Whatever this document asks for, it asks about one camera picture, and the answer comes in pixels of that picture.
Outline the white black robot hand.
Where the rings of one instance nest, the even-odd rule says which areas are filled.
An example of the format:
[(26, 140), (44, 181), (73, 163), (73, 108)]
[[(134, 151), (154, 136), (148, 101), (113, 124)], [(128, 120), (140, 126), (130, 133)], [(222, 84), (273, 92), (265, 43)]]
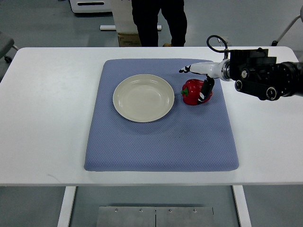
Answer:
[(200, 62), (185, 66), (179, 70), (180, 73), (194, 73), (206, 75), (206, 79), (221, 79), (228, 81), (229, 78), (229, 60), (222, 62)]

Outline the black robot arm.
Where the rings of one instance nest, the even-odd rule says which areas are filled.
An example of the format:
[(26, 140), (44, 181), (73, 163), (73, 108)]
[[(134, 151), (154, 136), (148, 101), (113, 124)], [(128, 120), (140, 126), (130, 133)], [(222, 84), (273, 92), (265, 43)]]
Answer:
[(258, 97), (260, 100), (275, 101), (280, 97), (303, 95), (303, 63), (277, 63), (269, 57), (269, 49), (229, 50), (226, 41), (211, 35), (207, 46), (214, 52), (224, 54), (219, 63), (223, 80), (235, 81), (238, 92)]

